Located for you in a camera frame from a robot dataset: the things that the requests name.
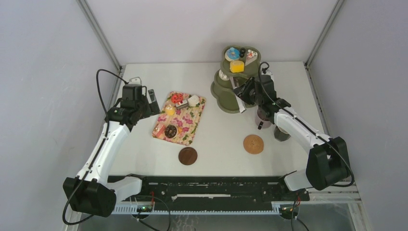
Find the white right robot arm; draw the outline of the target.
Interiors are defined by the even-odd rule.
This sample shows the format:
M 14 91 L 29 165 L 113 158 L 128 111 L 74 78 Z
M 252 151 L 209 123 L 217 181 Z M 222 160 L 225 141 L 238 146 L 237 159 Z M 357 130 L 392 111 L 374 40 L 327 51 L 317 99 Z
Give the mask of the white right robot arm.
M 289 102 L 279 98 L 270 70 L 262 68 L 257 77 L 250 77 L 233 92 L 245 103 L 256 105 L 262 117 L 294 138 L 308 155 L 304 170 L 283 177 L 283 184 L 278 187 L 280 198 L 291 200 L 300 189 L 321 191 L 330 186 L 341 187 L 340 181 L 354 177 L 345 140 L 312 127 Z

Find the triangular fruit cake slice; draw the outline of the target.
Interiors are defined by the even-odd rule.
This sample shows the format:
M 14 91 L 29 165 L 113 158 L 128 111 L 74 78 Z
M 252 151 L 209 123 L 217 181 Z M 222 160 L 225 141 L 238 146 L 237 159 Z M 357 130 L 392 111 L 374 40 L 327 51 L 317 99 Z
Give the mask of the triangular fruit cake slice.
M 246 59 L 245 59 L 245 66 L 248 66 L 249 64 L 253 63 L 256 61 L 258 58 L 258 52 L 252 49 L 248 49 L 246 51 Z

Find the white swirl roll cake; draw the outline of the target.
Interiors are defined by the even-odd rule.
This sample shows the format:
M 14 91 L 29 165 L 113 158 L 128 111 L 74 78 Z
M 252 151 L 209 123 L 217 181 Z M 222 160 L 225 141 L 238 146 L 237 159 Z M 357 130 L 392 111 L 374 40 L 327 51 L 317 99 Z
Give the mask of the white swirl roll cake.
M 187 99 L 189 107 L 197 107 L 200 103 L 200 97 L 193 95 Z

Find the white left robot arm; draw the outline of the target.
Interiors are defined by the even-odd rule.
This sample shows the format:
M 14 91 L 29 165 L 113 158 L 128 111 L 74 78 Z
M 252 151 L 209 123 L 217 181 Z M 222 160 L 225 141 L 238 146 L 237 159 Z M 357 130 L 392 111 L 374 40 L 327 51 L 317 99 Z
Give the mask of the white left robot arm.
M 68 208 L 89 216 L 108 217 L 117 203 L 134 196 L 146 200 L 150 187 L 134 176 L 109 183 L 108 177 L 114 160 L 123 142 L 136 124 L 145 118 L 160 113 L 153 89 L 141 84 L 125 82 L 122 96 L 116 104 L 105 111 L 104 131 L 95 148 L 75 177 L 67 177 L 63 190 Z

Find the blue glazed donut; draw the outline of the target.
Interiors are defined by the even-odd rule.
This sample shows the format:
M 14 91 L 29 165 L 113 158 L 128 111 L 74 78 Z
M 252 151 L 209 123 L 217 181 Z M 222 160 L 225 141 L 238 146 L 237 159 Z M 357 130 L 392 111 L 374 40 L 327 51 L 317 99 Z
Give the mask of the blue glazed donut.
M 224 58 L 228 62 L 239 60 L 240 58 L 240 51 L 235 47 L 228 48 L 224 53 Z

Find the chocolate sprinkled donut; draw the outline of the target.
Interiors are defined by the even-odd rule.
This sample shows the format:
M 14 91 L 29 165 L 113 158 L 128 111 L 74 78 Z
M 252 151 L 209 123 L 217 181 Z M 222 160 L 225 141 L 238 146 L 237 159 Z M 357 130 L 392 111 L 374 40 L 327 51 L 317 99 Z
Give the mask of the chocolate sprinkled donut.
M 175 125 L 168 125 L 165 128 L 165 137 L 168 139 L 173 139 L 177 136 L 178 134 L 178 127 Z

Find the purple mug black handle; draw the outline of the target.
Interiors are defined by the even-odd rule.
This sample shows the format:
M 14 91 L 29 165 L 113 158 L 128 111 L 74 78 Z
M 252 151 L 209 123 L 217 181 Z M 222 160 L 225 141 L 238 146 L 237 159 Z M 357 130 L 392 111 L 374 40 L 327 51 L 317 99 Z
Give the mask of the purple mug black handle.
M 256 115 L 255 115 L 255 124 L 258 130 L 266 129 L 272 126 L 272 123 L 269 121 L 268 118 L 263 116 L 260 109 L 257 109 Z

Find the yellow swirl roll cake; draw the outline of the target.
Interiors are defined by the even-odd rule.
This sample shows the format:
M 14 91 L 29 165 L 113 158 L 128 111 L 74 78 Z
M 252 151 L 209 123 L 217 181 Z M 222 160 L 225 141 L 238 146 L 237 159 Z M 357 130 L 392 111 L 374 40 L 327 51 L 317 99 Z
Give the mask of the yellow swirl roll cake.
M 244 71 L 245 63 L 240 60 L 234 60 L 230 62 L 229 69 L 232 73 L 240 73 Z

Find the silver metal tongs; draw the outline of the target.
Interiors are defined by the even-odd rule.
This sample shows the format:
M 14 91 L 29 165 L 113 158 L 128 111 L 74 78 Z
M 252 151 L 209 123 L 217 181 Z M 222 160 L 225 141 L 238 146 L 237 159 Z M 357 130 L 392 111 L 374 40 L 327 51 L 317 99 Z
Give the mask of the silver metal tongs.
M 243 113 L 246 111 L 245 103 L 244 101 L 239 97 L 239 82 L 237 77 L 230 77 L 230 82 L 232 85 L 232 91 L 235 94 L 237 104 L 239 107 L 239 112 Z

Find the floral dessert tray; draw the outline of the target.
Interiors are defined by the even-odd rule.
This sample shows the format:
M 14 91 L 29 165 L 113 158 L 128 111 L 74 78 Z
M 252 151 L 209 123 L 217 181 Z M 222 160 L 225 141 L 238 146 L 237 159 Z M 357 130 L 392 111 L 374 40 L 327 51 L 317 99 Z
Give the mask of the floral dessert tray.
M 163 140 L 163 141 L 168 141 L 171 143 L 175 143 L 175 144 L 180 144 L 180 145 L 184 145 L 184 146 L 190 146 L 193 143 L 198 125 L 200 123 L 200 119 L 202 117 L 204 108 L 205 108 L 205 104 L 207 102 L 205 97 L 200 97 L 200 103 L 197 107 L 186 107 L 183 108 L 181 110 L 176 110 L 176 113 L 172 116 L 168 116 L 165 113 L 165 107 L 168 104 L 171 104 L 173 106 L 175 106 L 175 104 L 173 104 L 171 102 L 171 96 L 175 93 L 181 93 L 183 94 L 183 100 L 186 100 L 191 97 L 191 94 L 188 93 L 183 93 L 183 92 L 178 92 L 178 91 L 172 91 L 169 93 L 169 95 L 167 96 L 166 100 L 165 100 L 165 104 L 163 106 L 163 108 L 161 109 L 161 112 L 159 114 L 159 117 L 155 123 L 154 128 L 156 127 L 157 124 L 162 123 L 165 126 L 168 125 L 175 125 L 178 127 L 178 134 L 175 138 L 173 139 L 168 139 L 165 137 L 165 132 L 158 137 L 157 139 L 159 140 Z

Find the dark cup white interior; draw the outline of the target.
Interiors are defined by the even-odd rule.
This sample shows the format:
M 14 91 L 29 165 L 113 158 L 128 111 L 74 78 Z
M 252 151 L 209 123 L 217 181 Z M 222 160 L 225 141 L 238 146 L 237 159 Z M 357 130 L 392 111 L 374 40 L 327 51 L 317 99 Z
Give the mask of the dark cup white interior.
M 276 140 L 282 142 L 288 140 L 291 136 L 286 131 L 282 130 L 280 127 L 276 126 L 274 128 L 274 137 Z

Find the white chocolate-striped donut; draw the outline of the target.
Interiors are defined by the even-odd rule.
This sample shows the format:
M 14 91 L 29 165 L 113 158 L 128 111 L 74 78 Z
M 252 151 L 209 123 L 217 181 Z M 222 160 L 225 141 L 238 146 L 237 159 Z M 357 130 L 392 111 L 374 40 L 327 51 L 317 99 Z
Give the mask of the white chocolate-striped donut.
M 230 77 L 229 76 L 227 76 L 226 74 L 224 74 L 224 72 L 220 69 L 219 70 L 219 72 L 218 72 L 218 76 L 219 76 L 219 78 L 221 79 L 221 80 L 223 80 L 223 81 L 229 81 L 230 79 Z

